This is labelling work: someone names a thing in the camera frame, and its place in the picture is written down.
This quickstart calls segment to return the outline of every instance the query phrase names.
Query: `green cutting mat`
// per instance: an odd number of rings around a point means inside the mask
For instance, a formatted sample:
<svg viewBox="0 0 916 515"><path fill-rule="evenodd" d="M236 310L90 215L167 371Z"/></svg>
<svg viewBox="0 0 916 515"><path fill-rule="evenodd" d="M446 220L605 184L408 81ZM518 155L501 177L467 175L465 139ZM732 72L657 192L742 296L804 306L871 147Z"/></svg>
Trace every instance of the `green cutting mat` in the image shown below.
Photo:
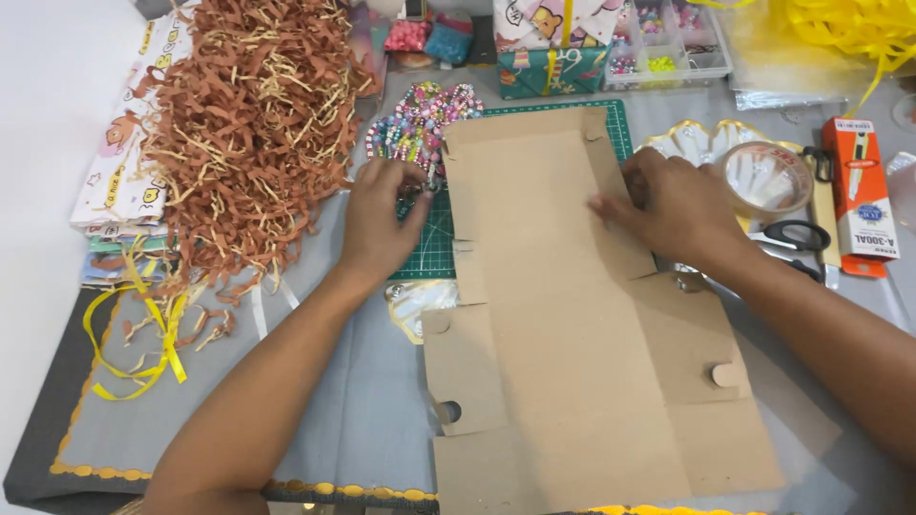
<svg viewBox="0 0 916 515"><path fill-rule="evenodd" d="M510 115L512 113L528 113L531 111L548 111L563 107L606 107L607 108L607 134L614 143L614 152L617 160L624 162L633 154L633 144L629 138L627 114L624 112L622 100L593 100L591 102L573 102L570 104L531 105L526 107L500 107L498 109L485 109L484 117ZM398 207L398 216L403 216L409 210L406 206ZM391 279L454 279L455 265L452 256L452 240L454 228L452 225L452 203L449 201L449 192L439 192L432 201L430 215L423 227L420 243L408 257L404 266L395 272Z"/></svg>

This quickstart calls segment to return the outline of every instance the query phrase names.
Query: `bead organizer box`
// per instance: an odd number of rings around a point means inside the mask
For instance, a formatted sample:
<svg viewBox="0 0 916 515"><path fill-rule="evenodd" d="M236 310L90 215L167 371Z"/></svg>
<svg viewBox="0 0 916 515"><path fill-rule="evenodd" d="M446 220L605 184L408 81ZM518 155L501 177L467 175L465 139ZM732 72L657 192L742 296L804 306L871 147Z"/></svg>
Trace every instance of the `bead organizer box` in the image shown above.
<svg viewBox="0 0 916 515"><path fill-rule="evenodd" d="M632 0L622 7L615 36L628 44L610 49L602 91L703 85L732 70L722 30L705 5Z"/></svg>

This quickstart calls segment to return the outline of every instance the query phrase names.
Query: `white wall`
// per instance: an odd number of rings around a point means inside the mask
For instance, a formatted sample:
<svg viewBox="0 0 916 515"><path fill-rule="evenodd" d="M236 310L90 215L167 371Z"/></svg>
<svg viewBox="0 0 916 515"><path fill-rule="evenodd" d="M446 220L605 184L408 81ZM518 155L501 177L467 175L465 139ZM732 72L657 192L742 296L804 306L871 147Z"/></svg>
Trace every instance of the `white wall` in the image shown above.
<svg viewBox="0 0 916 515"><path fill-rule="evenodd" d="M143 29L125 0L10 2L0 16L3 477L78 293L86 241L67 221ZM32 512L0 499L0 514Z"/></svg>

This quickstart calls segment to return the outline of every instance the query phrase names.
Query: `packing tape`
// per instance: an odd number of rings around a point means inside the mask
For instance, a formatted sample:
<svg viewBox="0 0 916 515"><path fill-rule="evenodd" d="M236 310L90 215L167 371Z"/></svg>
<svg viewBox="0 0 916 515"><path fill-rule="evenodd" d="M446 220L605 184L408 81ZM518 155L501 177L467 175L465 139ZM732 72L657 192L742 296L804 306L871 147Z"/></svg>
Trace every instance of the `packing tape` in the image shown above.
<svg viewBox="0 0 916 515"><path fill-rule="evenodd" d="M811 201L811 169L791 150L752 141L732 147L719 161L736 213L771 222Z"/></svg>

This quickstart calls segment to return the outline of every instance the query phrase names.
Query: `pink beads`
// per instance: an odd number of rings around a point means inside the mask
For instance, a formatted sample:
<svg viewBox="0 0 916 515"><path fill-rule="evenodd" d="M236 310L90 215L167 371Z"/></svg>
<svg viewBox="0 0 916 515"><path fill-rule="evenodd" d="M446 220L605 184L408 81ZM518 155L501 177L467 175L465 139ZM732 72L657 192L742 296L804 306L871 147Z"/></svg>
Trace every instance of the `pink beads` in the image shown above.
<svg viewBox="0 0 916 515"><path fill-rule="evenodd" d="M429 22L397 20L385 38L385 50L423 51L430 29Z"/></svg>

